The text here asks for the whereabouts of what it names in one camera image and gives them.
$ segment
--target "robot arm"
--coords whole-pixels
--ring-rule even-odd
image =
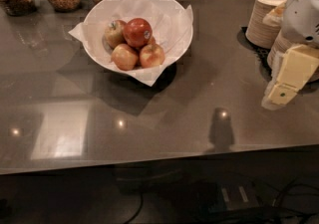
[[[269,110],[280,109],[295,98],[319,66],[319,0],[287,0],[281,31],[294,46],[273,71],[262,101]]]
[[[272,89],[263,100],[263,106],[274,110],[287,105],[305,86],[319,67],[319,49],[307,45],[297,45],[287,50],[283,56],[280,72],[274,78]]]
[[[286,3],[281,3],[274,9],[272,9],[266,16],[262,19],[262,23],[270,27],[281,27],[282,14],[285,10]]]

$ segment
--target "bowl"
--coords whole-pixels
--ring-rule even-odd
[[[104,32],[113,20],[126,22],[133,18],[148,20],[157,43],[165,52],[162,65],[130,71],[120,70],[111,61],[112,49],[105,42]],[[103,0],[69,33],[83,43],[87,54],[100,66],[152,86],[164,69],[176,62],[189,48],[192,40],[192,9],[183,8],[175,0]]]

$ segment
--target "stack of cups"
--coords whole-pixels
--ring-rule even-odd
[[[255,0],[246,31],[246,37],[252,44],[265,49],[271,49],[279,34],[280,26],[272,27],[264,24],[262,20],[272,9],[285,1]]]
[[[292,44],[293,43],[291,43],[288,39],[282,36],[282,32],[280,30],[267,57],[267,63],[270,68],[272,67],[272,62],[276,53],[277,52],[285,53],[292,46]]]

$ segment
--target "kitchen counter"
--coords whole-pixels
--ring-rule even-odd
[[[269,75],[246,42],[254,0],[177,0],[193,40],[149,88],[109,72],[68,32],[92,9],[0,12],[0,173],[319,143],[318,83],[286,108],[260,104]]]

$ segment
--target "black cable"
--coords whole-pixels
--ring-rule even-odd
[[[143,208],[143,204],[144,204],[143,194],[140,193],[140,205],[139,205],[138,210],[136,211],[136,213],[129,220],[127,220],[123,224],[130,224],[131,221],[133,221],[135,218],[137,218],[139,216],[139,214],[141,213],[141,210]]]
[[[275,207],[273,206],[272,207],[273,209],[277,209],[279,211],[286,211],[286,212],[290,212],[290,213],[293,213],[293,214],[297,214],[299,216],[305,216],[307,215],[306,213],[304,212],[300,212],[300,211],[297,211],[297,210],[294,210],[294,209],[290,209],[290,208],[286,208],[286,207]]]
[[[249,179],[253,179],[253,180],[260,181],[260,182],[262,182],[263,184],[267,185],[268,187],[272,188],[273,190],[275,190],[275,191],[277,191],[277,192],[280,192],[280,191],[281,191],[281,189],[279,189],[279,188],[273,186],[272,184],[270,184],[270,183],[268,183],[268,182],[266,182],[266,181],[264,181],[263,179],[260,179],[260,178],[258,178],[258,177],[251,176],[251,175],[247,175],[247,174],[242,174],[242,173],[239,173],[239,172],[230,172],[230,173],[233,173],[233,174],[236,174],[236,175],[238,175],[238,176],[245,177],[245,178],[249,178]]]
[[[295,183],[294,184],[294,181],[291,181],[288,183],[288,185],[282,190],[282,192],[280,192],[275,201],[274,201],[274,206],[277,204],[277,206],[281,206],[282,203],[283,203],[283,200],[285,199],[286,196],[294,196],[294,195],[312,195],[312,196],[319,196],[319,194],[311,194],[311,193],[297,193],[297,194],[289,194],[288,192],[295,188],[295,187],[306,187],[306,188],[311,188],[311,189],[314,189],[314,190],[317,190],[319,191],[319,188],[318,187],[315,187],[315,186],[312,186],[312,185],[309,185],[309,184],[305,184],[305,183]]]

